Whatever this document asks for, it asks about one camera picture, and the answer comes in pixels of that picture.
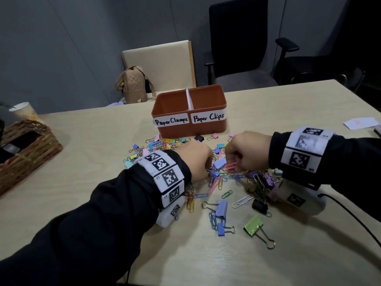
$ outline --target beige chair backrest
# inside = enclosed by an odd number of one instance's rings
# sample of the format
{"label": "beige chair backrest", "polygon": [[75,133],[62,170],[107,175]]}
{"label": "beige chair backrest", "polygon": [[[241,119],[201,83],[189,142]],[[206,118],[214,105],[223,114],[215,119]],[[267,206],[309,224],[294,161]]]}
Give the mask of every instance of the beige chair backrest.
{"label": "beige chair backrest", "polygon": [[157,92],[196,87],[192,44],[188,40],[126,50],[122,57],[126,68],[142,67]]}

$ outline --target wicker basket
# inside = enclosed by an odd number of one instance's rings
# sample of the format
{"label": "wicker basket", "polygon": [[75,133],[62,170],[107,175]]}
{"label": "wicker basket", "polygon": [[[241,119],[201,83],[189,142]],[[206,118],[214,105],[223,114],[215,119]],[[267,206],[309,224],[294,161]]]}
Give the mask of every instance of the wicker basket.
{"label": "wicker basket", "polygon": [[0,195],[25,179],[63,148],[48,126],[32,120],[22,120],[5,128],[1,146],[28,131],[35,131],[41,136],[27,148],[0,164]]}

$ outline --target table top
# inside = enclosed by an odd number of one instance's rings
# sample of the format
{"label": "table top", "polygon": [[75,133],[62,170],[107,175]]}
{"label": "table top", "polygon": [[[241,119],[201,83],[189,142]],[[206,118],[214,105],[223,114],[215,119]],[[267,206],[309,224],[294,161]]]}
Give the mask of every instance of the table top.
{"label": "table top", "polygon": [[[381,114],[333,80],[226,93],[228,129],[212,148],[226,143],[230,132],[244,130],[273,134],[310,125],[333,129],[345,137],[376,137],[372,129],[349,130],[343,122]],[[153,102],[42,115],[64,150],[0,197],[0,259],[29,243],[53,217],[87,202],[102,181],[116,177],[134,143],[157,134],[150,112]],[[208,184],[195,185],[197,193]],[[381,238],[381,223],[331,189]],[[219,237],[210,227],[209,211],[201,202],[226,200],[227,226],[236,234]],[[142,285],[379,285],[381,249],[344,209],[328,200],[318,216],[305,216],[285,203],[269,207],[272,217],[260,215],[263,230],[276,242],[268,250],[243,227],[257,213],[247,203],[231,204],[246,195],[229,180],[207,199],[196,199],[191,214],[185,207],[168,228],[155,225],[143,237],[141,254],[133,264],[130,283]]]}

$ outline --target brown plastic box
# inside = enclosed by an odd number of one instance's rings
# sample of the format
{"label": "brown plastic box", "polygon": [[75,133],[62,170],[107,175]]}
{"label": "brown plastic box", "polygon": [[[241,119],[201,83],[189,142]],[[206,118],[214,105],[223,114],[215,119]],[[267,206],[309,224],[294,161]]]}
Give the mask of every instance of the brown plastic box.
{"label": "brown plastic box", "polygon": [[[227,119],[226,112],[221,114],[221,111],[226,110],[226,99],[221,85],[215,84],[190,88],[189,95],[194,110],[188,110],[185,90],[161,93],[157,96],[154,108],[151,112],[154,124],[160,120],[167,120],[167,122],[169,122],[169,120],[180,120],[175,117],[172,117],[172,119],[159,119],[159,117],[181,114],[181,116],[179,116],[181,118],[180,124],[170,125],[169,123],[168,125],[157,128],[162,138],[181,138],[185,136],[196,136],[197,134],[224,132],[227,127]],[[203,113],[217,110],[220,110],[217,112],[218,114],[214,114],[213,112],[208,114]],[[206,122],[201,120],[200,122],[202,116],[204,116],[204,120],[216,119],[217,121]],[[184,123],[186,117],[188,117],[189,123]]]}

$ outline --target person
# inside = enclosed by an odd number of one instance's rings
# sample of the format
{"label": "person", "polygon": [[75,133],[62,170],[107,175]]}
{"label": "person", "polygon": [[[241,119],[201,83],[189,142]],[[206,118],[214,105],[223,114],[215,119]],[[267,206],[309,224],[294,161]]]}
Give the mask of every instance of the person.
{"label": "person", "polygon": [[[285,173],[281,158],[290,135],[237,134],[225,147],[227,163],[236,162],[237,172],[279,168]],[[208,177],[213,152],[207,144],[190,141],[164,152],[178,164],[185,184]],[[375,187],[368,176],[377,173],[380,161],[381,139],[334,135],[315,174],[381,221],[378,199],[358,194]],[[138,257],[143,234],[158,218],[160,198],[154,179],[139,164],[100,183],[87,203],[55,217],[31,243],[0,261],[1,285],[114,284]]]}

